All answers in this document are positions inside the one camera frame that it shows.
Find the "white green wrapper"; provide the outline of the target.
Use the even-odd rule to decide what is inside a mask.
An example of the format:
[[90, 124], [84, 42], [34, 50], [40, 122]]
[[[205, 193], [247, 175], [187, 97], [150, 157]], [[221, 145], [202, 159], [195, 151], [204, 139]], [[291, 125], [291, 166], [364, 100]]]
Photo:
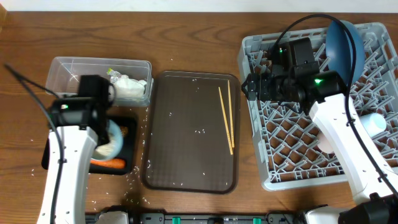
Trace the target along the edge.
[[129, 78], [128, 75], [123, 75], [111, 68], [108, 69], [107, 74], [110, 76], [110, 82], [115, 87], [117, 99], [140, 98], [144, 96], [147, 85], [145, 80]]

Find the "light blue cup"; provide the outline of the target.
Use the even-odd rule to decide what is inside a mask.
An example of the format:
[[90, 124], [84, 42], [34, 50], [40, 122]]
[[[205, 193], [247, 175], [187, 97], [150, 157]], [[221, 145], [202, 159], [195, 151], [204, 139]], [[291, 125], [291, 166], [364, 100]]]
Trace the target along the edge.
[[372, 138], [386, 130], [387, 123], [383, 115], [371, 113], [361, 116], [360, 122], [365, 128], [367, 134]]

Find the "wooden chopstick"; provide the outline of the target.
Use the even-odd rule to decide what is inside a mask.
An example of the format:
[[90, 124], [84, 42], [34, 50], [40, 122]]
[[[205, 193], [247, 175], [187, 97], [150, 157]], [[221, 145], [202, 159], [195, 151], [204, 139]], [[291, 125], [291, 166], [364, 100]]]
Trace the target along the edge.
[[230, 137], [230, 134], [229, 134], [228, 121], [227, 121], [227, 118], [226, 118], [226, 111], [225, 111], [225, 107], [224, 107], [223, 95], [222, 95], [220, 87], [218, 87], [218, 92], [219, 92], [219, 96], [220, 96], [220, 105], [221, 105], [221, 111], [222, 111], [222, 115], [223, 115], [224, 127], [225, 127], [225, 130], [226, 130], [229, 153], [230, 153], [230, 155], [233, 155], [233, 147], [232, 147], [232, 143], [231, 143], [231, 137]]
[[231, 131], [231, 145], [232, 148], [235, 147], [234, 144], [234, 127], [233, 127], [233, 112], [232, 112], [232, 98], [231, 98], [231, 85], [228, 80], [228, 104], [229, 104], [229, 121], [230, 121], [230, 131]]

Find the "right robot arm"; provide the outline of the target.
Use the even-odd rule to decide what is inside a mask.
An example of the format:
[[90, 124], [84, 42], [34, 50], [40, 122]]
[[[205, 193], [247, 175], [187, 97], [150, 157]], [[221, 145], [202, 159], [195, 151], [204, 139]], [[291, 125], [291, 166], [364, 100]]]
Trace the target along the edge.
[[308, 37], [275, 44], [271, 72], [250, 73], [242, 85], [249, 100], [294, 102], [331, 144], [347, 176], [355, 207], [322, 206], [304, 223], [397, 223], [397, 174], [367, 134], [336, 71], [321, 72]]

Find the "brown food scrap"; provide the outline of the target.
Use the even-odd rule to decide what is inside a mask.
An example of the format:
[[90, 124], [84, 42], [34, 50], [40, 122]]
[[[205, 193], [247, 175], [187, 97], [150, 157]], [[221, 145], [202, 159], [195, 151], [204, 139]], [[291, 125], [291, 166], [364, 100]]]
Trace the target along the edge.
[[122, 136], [125, 138], [127, 136], [128, 132], [129, 132], [128, 127], [121, 126], [120, 130], [121, 130]]

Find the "large blue plate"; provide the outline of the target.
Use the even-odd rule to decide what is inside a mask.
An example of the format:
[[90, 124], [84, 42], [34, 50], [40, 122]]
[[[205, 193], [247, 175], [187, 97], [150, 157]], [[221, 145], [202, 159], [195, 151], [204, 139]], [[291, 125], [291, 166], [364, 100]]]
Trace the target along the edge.
[[[355, 26], [348, 21], [341, 21], [350, 31], [355, 47], [356, 65], [352, 84], [354, 84], [363, 73], [365, 63], [364, 42]], [[335, 21], [332, 21], [326, 33], [326, 56], [330, 58], [328, 68], [336, 71], [348, 85], [353, 61], [353, 50], [351, 42], [345, 30]]]

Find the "pink cup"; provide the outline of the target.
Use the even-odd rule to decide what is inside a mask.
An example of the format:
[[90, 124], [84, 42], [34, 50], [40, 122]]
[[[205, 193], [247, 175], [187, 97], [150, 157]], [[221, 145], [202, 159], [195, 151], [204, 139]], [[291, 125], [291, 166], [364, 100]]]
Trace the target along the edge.
[[323, 133], [319, 133], [317, 136], [318, 139], [318, 148], [319, 150], [321, 150], [324, 153], [327, 154], [333, 154], [334, 150], [329, 142], [329, 140], [327, 140], [326, 136]]

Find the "orange carrot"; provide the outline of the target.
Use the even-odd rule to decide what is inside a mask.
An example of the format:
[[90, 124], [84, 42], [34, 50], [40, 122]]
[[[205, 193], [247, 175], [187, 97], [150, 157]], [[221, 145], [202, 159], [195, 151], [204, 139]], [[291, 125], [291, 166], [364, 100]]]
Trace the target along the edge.
[[123, 159], [110, 159], [107, 161], [99, 161], [92, 159], [91, 164], [101, 167], [107, 167], [111, 169], [123, 169], [126, 166], [126, 161]]

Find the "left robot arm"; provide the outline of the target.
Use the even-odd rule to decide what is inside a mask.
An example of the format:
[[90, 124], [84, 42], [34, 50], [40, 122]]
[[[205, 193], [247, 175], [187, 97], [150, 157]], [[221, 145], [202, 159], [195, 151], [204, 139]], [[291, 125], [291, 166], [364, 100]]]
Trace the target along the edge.
[[82, 75], [75, 96], [56, 99], [49, 116], [49, 164], [38, 223], [84, 223], [90, 161], [98, 143], [107, 140], [111, 83]]

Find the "small light-blue rice bowl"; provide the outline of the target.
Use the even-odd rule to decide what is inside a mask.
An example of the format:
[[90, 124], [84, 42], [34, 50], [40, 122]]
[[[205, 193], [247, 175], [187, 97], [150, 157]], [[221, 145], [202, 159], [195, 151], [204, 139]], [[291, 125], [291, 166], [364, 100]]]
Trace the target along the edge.
[[123, 148], [123, 134], [120, 127], [113, 121], [109, 120], [107, 128], [109, 143], [98, 146], [92, 155], [92, 159], [97, 161], [108, 161], [114, 159]]

